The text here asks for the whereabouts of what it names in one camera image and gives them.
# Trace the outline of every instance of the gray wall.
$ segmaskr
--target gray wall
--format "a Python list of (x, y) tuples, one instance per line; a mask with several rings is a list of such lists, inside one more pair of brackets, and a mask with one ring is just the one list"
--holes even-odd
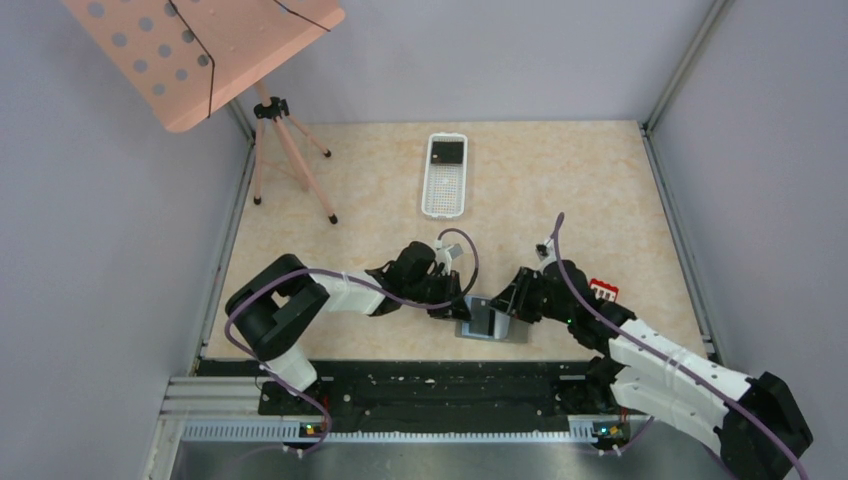
[(0, 478), (138, 478), (245, 143), (165, 132), (59, 2), (0, 36)]
[(644, 119), (712, 2), (341, 3), (268, 80), (308, 121)]
[(730, 365), (788, 381), (845, 478), (848, 3), (736, 2), (656, 136)]

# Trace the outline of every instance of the metal frame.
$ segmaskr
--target metal frame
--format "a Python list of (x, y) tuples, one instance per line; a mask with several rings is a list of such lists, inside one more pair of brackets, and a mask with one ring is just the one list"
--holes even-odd
[[(721, 361), (721, 348), (718, 345), (718, 340), (712, 335), (710, 319), (713, 308), (705, 298), (705, 294), (700, 286), (699, 278), (701, 278), (701, 275), (689, 247), (691, 242), (686, 236), (686, 229), (683, 225), (684, 222), (680, 215), (674, 192), (665, 181), (664, 165), (662, 158), (657, 152), (653, 136), (656, 128), (662, 122), (669, 105), (676, 98), (677, 93), (689, 77), (692, 68), (706, 48), (717, 26), (725, 18), (733, 3), (733, 0), (715, 0), (713, 2), (703, 24), (681, 58), (678, 67), (659, 97), (649, 118), (640, 125), (645, 151), (651, 165), (654, 180), (657, 184), (657, 190), (659, 191), (659, 196), (669, 224), (672, 241), (680, 260), (695, 316), (703, 334), (707, 353), (716, 362)], [(211, 334), (215, 312), (220, 301), (224, 274), (229, 266), (236, 232), (241, 220), (244, 203), (247, 199), (247, 191), (255, 165), (253, 155), (255, 132), (250, 126), (251, 123), (237, 100), (231, 102), (227, 109), (248, 141), (248, 154), (236, 198), (233, 202), (233, 209), (230, 212), (229, 226), (221, 248), (216, 275), (210, 286), (210, 296), (204, 315), (202, 335), (197, 349), (198, 358), (204, 355), (205, 347), (208, 344), (209, 335)], [(192, 422), (228, 419), (230, 421), (241, 421), (244, 424), (252, 424), (262, 418), (258, 416), (257, 412), (259, 396), (261, 395), (260, 390), (257, 389), (257, 385), (258, 382), (266, 380), (266, 378), (257, 379), (253, 377), (173, 378), (163, 400), (160, 419), (148, 457), (144, 478), (149, 480), (170, 479), (180, 439), (186, 426), (194, 425)], [(282, 419), (279, 417), (264, 418), (271, 423), (279, 423), (281, 420), (284, 422), (300, 420), (320, 421), (318, 417), (311, 416), (283, 417)], [(605, 416), (575, 416), (574, 420), (575, 422), (591, 422), (607, 421), (610, 418)], [(644, 420), (644, 418), (636, 417), (635, 420)], [(386, 441), (386, 439), (374, 438), (372, 441)], [(514, 439), (505, 438), (503, 441), (514, 441)]]

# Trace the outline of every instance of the hole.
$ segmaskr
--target hole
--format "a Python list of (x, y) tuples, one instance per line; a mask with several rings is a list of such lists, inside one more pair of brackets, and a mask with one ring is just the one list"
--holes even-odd
[(123, 33), (116, 33), (112, 35), (112, 45), (116, 47), (126, 47), (127, 46), (127, 36)]
[(150, 17), (141, 17), (138, 20), (138, 28), (145, 32), (153, 30), (153, 20), (151, 20)]
[(94, 18), (103, 18), (103, 15), (106, 15), (106, 9), (100, 2), (91, 2), (88, 4), (88, 14)]

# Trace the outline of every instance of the table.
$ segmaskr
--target table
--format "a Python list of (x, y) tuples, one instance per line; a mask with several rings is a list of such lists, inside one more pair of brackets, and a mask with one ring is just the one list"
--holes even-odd
[[(356, 271), (383, 265), (412, 240), (430, 244), (444, 228), (467, 231), (480, 252), (471, 293), (495, 295), (520, 266), (535, 268), (534, 245), (565, 212), (563, 255), (589, 278), (621, 289), (618, 302), (682, 346), (704, 355), (677, 254), (648, 164), (638, 124), (627, 121), (471, 122), (314, 125), (333, 151), (302, 151), (316, 177), (338, 199), (339, 224), (322, 221), (314, 196), (271, 171), (262, 204), (248, 200), (221, 296), (207, 358), (242, 358), (223, 335), (223, 303), (282, 254), (307, 266)], [(466, 210), (437, 221), (420, 210), (427, 138), (459, 132), (469, 138)], [(285, 165), (276, 142), (269, 156)], [(461, 238), (446, 237), (461, 242)], [(455, 264), (463, 282), (473, 260)], [(313, 359), (585, 360), (596, 355), (565, 325), (543, 320), (527, 344), (461, 339), (454, 322), (403, 307), (378, 318), (321, 314), (301, 337)]]

